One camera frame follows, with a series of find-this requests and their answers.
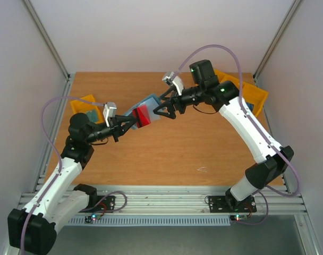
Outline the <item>red card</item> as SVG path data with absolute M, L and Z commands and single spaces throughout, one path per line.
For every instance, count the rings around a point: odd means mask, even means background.
M 142 128 L 151 123 L 151 119 L 149 116 L 149 111 L 147 105 L 141 105 L 132 110 L 133 116 L 136 119 L 137 128 Z

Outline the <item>teal leather card holder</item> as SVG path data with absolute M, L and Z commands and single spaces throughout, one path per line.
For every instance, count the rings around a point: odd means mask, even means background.
M 155 93 L 150 94 L 148 97 L 133 105 L 128 111 L 124 113 L 124 116 L 130 116 L 135 108 L 141 109 L 143 116 L 147 118 L 146 125 L 151 124 L 153 121 L 160 119 L 159 115 L 156 115 L 153 110 L 159 106 L 162 102 Z

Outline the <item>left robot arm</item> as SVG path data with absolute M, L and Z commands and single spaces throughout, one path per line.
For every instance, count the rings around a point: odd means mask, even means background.
M 85 113 L 74 114 L 55 170 L 23 209 L 13 209 L 7 217 L 10 246 L 47 254 L 71 218 L 83 210 L 94 211 L 99 199 L 92 186 L 79 184 L 66 199 L 62 196 L 91 159 L 92 145 L 109 137 L 118 141 L 136 121 L 133 115 L 114 115 L 108 122 L 96 124 Z

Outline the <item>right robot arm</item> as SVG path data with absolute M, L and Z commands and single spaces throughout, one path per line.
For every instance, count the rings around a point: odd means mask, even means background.
M 219 81 L 209 60 L 191 64 L 190 72 L 195 82 L 195 86 L 190 88 L 185 88 L 174 72 L 163 76 L 169 89 L 161 95 L 162 103 L 154 109 L 154 113 L 175 119 L 176 111 L 183 114 L 188 106 L 205 103 L 235 128 L 255 161 L 246 169 L 244 177 L 225 192 L 229 210 L 239 210 L 253 193 L 286 171 L 294 151 L 290 146 L 283 147 L 260 124 L 244 98 L 240 97 L 240 90 L 233 81 Z

